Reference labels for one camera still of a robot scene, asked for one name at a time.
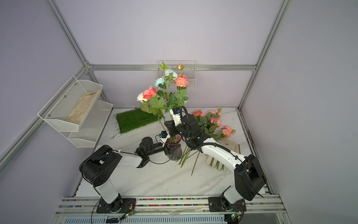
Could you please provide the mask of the pink spray rose stem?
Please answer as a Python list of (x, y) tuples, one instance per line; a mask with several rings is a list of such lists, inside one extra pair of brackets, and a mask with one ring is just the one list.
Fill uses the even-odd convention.
[(224, 126), (220, 134), (215, 134), (213, 138), (218, 141), (222, 139), (229, 139), (232, 134), (236, 133), (236, 130), (232, 129), (230, 126)]

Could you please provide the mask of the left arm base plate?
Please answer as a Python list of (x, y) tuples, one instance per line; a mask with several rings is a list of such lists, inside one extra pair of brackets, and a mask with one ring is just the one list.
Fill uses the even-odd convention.
[(106, 213), (121, 213), (127, 214), (135, 209), (136, 199), (135, 198), (118, 198), (113, 203), (108, 204), (103, 199), (99, 201), (97, 207), (97, 214), (106, 214)]

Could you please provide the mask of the single pink red rose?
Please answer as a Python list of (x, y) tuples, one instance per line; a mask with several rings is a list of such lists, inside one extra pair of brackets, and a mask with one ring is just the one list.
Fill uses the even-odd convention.
[(181, 121), (178, 125), (179, 134), (186, 144), (184, 154), (180, 160), (180, 165), (183, 167), (186, 161), (195, 154), (191, 154), (192, 151), (199, 151), (199, 153), (202, 153), (201, 147), (204, 144), (204, 140), (207, 139), (207, 136), (201, 131), (196, 117), (190, 114), (184, 106), (180, 107), (179, 115)]

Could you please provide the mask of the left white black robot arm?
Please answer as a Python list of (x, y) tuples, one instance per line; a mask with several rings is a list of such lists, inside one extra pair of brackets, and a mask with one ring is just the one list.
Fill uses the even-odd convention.
[(122, 199), (114, 188), (110, 177), (118, 166), (143, 168), (150, 162), (150, 156), (164, 152), (171, 159), (180, 145), (169, 145), (160, 138), (157, 143), (151, 137), (142, 139), (134, 153), (116, 151), (103, 145), (79, 166), (82, 177), (89, 182), (105, 204), (121, 205)]

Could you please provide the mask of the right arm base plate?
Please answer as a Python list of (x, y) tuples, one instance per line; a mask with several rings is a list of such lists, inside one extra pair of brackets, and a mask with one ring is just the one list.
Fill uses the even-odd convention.
[(224, 197), (209, 197), (208, 204), (210, 212), (243, 212), (247, 210), (244, 199), (230, 203)]

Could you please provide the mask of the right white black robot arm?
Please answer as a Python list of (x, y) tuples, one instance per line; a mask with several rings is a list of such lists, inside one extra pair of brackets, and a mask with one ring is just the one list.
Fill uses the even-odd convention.
[(218, 143), (211, 135), (199, 128), (194, 115), (173, 116), (164, 122), (170, 136), (181, 135), (191, 150), (211, 156), (234, 174), (234, 185), (222, 193), (222, 201), (232, 205), (242, 199), (251, 201), (264, 187), (267, 179), (258, 159), (253, 155), (238, 154)]

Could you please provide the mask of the pink rose bunch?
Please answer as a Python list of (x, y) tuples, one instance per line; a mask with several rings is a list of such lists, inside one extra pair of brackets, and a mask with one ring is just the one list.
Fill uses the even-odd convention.
[(210, 113), (212, 115), (212, 117), (215, 117), (217, 119), (222, 118), (222, 108), (221, 107), (218, 107), (217, 110), (210, 110), (208, 113)]

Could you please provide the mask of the magenta rose stem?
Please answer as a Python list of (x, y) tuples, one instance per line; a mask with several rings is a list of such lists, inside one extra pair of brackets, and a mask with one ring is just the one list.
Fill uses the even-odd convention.
[(220, 115), (218, 114), (195, 114), (194, 118), (198, 121), (199, 128), (202, 132), (218, 140), (220, 135), (215, 134), (216, 129), (222, 126)]

